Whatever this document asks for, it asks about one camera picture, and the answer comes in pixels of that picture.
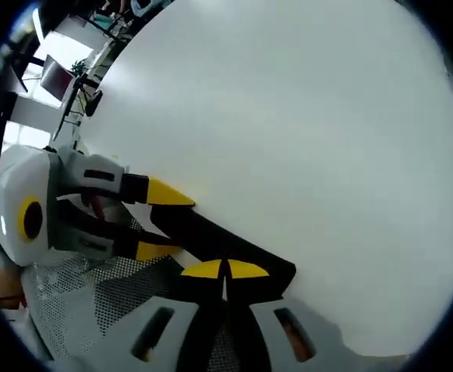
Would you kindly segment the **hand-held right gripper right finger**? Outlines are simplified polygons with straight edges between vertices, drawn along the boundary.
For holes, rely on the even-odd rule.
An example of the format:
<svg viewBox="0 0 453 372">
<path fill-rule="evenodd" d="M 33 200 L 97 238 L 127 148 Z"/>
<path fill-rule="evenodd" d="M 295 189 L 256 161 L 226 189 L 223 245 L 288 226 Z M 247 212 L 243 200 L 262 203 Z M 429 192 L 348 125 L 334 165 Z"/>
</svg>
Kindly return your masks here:
<svg viewBox="0 0 453 372">
<path fill-rule="evenodd" d="M 249 371 L 358 371 L 360 357 L 337 325 L 283 298 L 283 277 L 255 263 L 226 262 L 226 293 L 241 365 Z"/>
</svg>

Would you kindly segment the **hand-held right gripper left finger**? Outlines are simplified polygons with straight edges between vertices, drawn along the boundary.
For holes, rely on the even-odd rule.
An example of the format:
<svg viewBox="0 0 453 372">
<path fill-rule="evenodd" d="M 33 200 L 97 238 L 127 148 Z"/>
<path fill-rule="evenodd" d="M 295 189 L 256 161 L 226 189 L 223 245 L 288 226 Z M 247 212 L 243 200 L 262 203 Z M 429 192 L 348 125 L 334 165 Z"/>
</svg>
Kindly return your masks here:
<svg viewBox="0 0 453 372">
<path fill-rule="evenodd" d="M 83 356 L 57 371 L 206 371 L 223 310 L 224 260 L 185 268 L 164 297 L 154 296 L 112 325 Z"/>
</svg>

